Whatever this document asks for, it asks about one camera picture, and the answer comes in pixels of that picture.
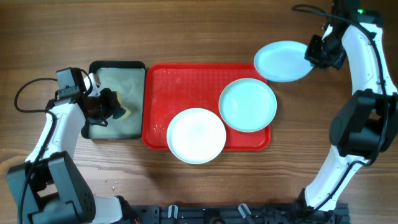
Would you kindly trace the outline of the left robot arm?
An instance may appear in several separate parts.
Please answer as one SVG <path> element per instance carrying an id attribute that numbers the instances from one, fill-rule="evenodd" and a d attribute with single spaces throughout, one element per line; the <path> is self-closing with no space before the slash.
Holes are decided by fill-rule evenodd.
<path id="1" fill-rule="evenodd" d="M 18 223 L 140 223 L 122 196 L 95 197 L 72 159 L 85 125 L 129 116 L 120 94 L 98 90 L 94 75 L 80 68 L 59 70 L 54 80 L 59 89 L 42 109 L 46 124 L 36 147 L 7 173 Z"/>

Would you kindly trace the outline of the light blue top plate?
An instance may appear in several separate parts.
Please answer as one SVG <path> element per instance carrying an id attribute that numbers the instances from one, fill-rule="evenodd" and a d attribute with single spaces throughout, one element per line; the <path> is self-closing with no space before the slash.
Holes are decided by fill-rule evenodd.
<path id="1" fill-rule="evenodd" d="M 293 82 L 305 77 L 313 66 L 305 59 L 307 45 L 283 40 L 265 45 L 254 56 L 254 67 L 272 82 Z"/>

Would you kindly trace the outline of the light green right plate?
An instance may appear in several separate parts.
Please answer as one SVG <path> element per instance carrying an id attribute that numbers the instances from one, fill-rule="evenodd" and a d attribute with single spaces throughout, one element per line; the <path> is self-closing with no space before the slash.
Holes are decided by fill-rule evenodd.
<path id="1" fill-rule="evenodd" d="M 277 99 L 271 88 L 254 78 L 241 78 L 221 92 L 218 109 L 223 121 L 234 130 L 253 133 L 271 124 Z"/>

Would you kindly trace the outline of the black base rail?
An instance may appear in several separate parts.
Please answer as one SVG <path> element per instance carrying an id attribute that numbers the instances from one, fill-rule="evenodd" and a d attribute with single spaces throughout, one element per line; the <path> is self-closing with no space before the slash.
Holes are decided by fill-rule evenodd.
<path id="1" fill-rule="evenodd" d="M 328 223 L 350 224 L 347 204 L 339 204 L 332 212 L 317 211 L 311 217 L 302 220 L 298 210 L 289 203 L 249 206 L 245 203 L 236 206 L 220 207 L 183 207 L 170 205 L 133 205 L 139 216 L 138 223 L 150 224 L 211 224 L 211 223 Z"/>

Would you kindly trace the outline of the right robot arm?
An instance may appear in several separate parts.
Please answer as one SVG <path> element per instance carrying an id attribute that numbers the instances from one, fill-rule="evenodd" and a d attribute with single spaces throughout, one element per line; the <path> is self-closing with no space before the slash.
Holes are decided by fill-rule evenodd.
<path id="1" fill-rule="evenodd" d="M 397 134 L 397 87 L 382 47 L 383 21 L 359 1 L 333 1 L 331 12 L 298 4 L 293 11 L 326 17 L 323 36 L 314 35 L 305 59 L 314 67 L 340 69 L 349 62 L 352 95 L 330 124 L 330 151 L 295 209 L 302 220 L 330 218 L 336 201 L 362 167 L 373 165 Z"/>

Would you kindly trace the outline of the black water basin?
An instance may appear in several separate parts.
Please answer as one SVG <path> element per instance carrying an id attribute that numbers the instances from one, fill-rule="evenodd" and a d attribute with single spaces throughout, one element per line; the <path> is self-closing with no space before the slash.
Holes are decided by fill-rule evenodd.
<path id="1" fill-rule="evenodd" d="M 120 101 L 130 113 L 121 119 L 109 117 L 108 125 L 86 124 L 81 130 L 85 139 L 139 139 L 142 134 L 146 66 L 140 61 L 94 61 L 89 74 L 97 82 L 94 94 L 109 88 L 120 94 Z"/>

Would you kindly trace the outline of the white front plate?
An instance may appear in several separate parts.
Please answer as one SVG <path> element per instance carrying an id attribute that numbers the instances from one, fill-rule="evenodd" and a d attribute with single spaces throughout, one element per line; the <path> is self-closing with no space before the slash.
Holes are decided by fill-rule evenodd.
<path id="1" fill-rule="evenodd" d="M 204 164 L 215 159 L 226 144 L 226 128 L 221 119 L 203 108 L 177 114 L 166 134 L 172 154 L 188 164 Z"/>

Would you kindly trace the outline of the red plastic tray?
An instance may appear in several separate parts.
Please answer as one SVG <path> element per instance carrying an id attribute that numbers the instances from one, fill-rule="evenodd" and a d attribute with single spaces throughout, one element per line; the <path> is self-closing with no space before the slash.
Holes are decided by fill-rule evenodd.
<path id="1" fill-rule="evenodd" d="M 251 63 L 158 63 L 146 73 L 142 140 L 153 150 L 166 151 L 167 128 L 180 112 L 204 108 L 219 115 L 224 88 L 241 78 L 267 80 Z"/>

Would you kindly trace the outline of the green yellow sponge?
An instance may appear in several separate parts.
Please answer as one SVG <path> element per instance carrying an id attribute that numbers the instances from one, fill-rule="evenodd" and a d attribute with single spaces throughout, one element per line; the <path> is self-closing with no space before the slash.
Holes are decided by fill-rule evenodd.
<path id="1" fill-rule="evenodd" d="M 115 91 L 114 93 L 116 95 L 117 103 L 116 103 L 116 110 L 113 113 L 113 119 L 114 120 L 126 119 L 131 114 L 131 111 L 122 104 L 120 92 Z"/>

